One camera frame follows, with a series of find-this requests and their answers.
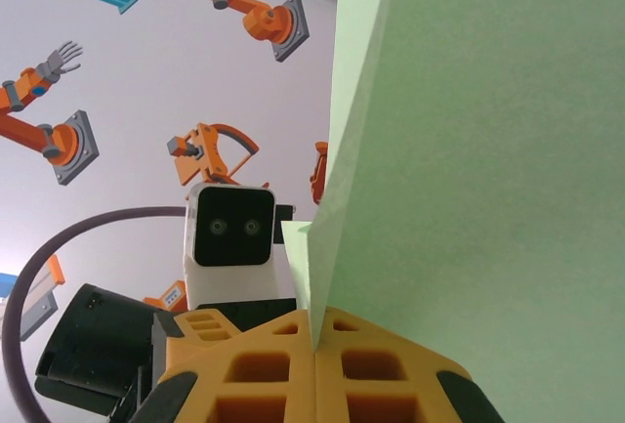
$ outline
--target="wall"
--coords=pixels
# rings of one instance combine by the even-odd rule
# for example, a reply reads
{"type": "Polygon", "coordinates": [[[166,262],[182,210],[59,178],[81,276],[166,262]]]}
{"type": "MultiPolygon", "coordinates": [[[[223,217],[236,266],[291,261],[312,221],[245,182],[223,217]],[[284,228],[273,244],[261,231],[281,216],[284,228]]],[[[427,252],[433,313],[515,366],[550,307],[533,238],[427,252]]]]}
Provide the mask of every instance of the wall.
{"type": "MultiPolygon", "coordinates": [[[[263,0],[272,5],[285,0],[263,0]]],[[[280,203],[311,219],[309,192],[316,153],[327,140],[335,0],[304,0],[311,38],[285,63],[271,46],[247,36],[234,11],[209,0],[140,0],[123,16],[96,0],[12,0],[3,18],[0,73],[17,79],[66,40],[84,47],[82,67],[20,114],[33,124],[64,122],[76,110],[89,117],[101,156],[67,187],[43,157],[0,139],[0,263],[18,273],[32,252],[59,230],[100,212],[140,205],[182,205],[166,144],[198,122],[227,123],[261,150],[237,174],[244,184],[270,182],[280,203]]],[[[222,148],[235,161],[240,148],[222,148]]],[[[67,284],[55,294],[61,310],[84,282],[138,299],[157,296],[181,277],[183,221],[159,219],[111,225],[59,252],[67,284]]],[[[280,256],[284,295],[292,285],[280,256]]],[[[57,313],[24,345],[32,373],[57,313]]],[[[4,379],[3,420],[21,421],[4,379]]],[[[41,400],[52,421],[99,421],[41,400]]]]}

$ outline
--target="cable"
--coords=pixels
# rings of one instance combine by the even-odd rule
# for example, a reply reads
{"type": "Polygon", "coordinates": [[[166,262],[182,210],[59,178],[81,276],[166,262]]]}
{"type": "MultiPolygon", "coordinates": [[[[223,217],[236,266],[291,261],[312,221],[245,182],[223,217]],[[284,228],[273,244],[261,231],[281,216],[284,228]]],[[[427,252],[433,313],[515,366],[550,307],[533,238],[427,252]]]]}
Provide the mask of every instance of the cable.
{"type": "Polygon", "coordinates": [[[53,254],[61,247],[82,233],[109,223],[137,218],[153,218],[159,216],[185,216],[186,208],[182,206],[149,206],[109,211],[101,215],[87,218],[52,237],[37,250],[26,263],[16,280],[2,323],[2,360],[9,381],[9,389],[13,394],[25,423],[52,423],[37,401],[23,365],[21,355],[21,315],[23,305],[32,282],[39,271],[53,254]]]}

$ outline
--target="rectangular hole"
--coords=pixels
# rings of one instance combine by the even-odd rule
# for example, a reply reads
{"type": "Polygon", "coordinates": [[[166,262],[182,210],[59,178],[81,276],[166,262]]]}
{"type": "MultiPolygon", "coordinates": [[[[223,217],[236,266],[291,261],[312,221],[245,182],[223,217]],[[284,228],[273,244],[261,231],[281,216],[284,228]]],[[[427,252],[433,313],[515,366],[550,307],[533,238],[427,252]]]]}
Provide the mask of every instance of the rectangular hole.
{"type": "Polygon", "coordinates": [[[332,328],[334,328],[335,330],[339,332],[358,332],[357,327],[351,325],[350,323],[344,320],[340,320],[339,318],[337,318],[336,320],[334,320],[334,322],[332,322],[332,328]]]}
{"type": "Polygon", "coordinates": [[[299,330],[297,323],[288,323],[273,331],[273,335],[295,335],[299,330]]]}
{"type": "Polygon", "coordinates": [[[232,362],[226,382],[288,382],[290,367],[286,353],[247,353],[232,362]]]}
{"type": "Polygon", "coordinates": [[[217,342],[219,340],[228,340],[230,338],[230,334],[225,330],[208,330],[205,332],[199,332],[197,336],[205,342],[217,342]]]}
{"type": "Polygon", "coordinates": [[[405,381],[397,355],[384,350],[346,350],[341,354],[343,375],[361,381],[405,381]]]}
{"type": "Polygon", "coordinates": [[[217,398],[206,423],[284,423],[286,397],[217,398]]]}
{"type": "Polygon", "coordinates": [[[220,325],[216,320],[206,320],[203,322],[192,322],[191,328],[193,330],[212,330],[220,328],[220,325]]]}
{"type": "Polygon", "coordinates": [[[349,423],[426,423],[414,397],[348,395],[349,423]]]}
{"type": "Polygon", "coordinates": [[[194,314],[187,317],[188,322],[203,322],[204,320],[214,320],[210,314],[194,314]]]}

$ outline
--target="green paper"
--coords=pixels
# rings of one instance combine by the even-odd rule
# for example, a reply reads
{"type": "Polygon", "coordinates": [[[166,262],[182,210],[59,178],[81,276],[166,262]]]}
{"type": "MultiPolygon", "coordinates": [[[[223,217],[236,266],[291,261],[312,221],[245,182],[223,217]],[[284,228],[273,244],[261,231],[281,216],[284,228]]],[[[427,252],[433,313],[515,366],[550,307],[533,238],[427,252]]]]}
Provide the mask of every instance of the green paper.
{"type": "Polygon", "coordinates": [[[387,2],[338,0],[326,187],[308,240],[309,323],[315,347],[325,316],[366,116],[367,93],[358,90],[369,86],[375,71],[387,2]],[[312,233],[321,235],[311,237],[312,233]]]}
{"type": "Polygon", "coordinates": [[[334,269],[329,305],[457,360],[505,421],[621,421],[624,0],[387,14],[308,236],[315,327],[334,269]]]}
{"type": "Polygon", "coordinates": [[[289,261],[297,309],[307,310],[311,303],[311,282],[309,274],[309,247],[307,232],[311,223],[307,221],[283,221],[282,236],[286,257],[289,261]]]}

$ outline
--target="black screen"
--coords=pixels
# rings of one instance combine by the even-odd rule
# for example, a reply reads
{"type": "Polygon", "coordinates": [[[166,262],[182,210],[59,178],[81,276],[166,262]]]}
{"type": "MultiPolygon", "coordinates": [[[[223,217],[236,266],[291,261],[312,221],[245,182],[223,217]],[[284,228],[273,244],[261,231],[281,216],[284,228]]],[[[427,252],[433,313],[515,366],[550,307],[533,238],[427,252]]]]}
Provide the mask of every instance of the black screen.
{"type": "Polygon", "coordinates": [[[271,256],[275,198],[268,190],[207,187],[197,202],[195,262],[263,265],[271,256]]]}

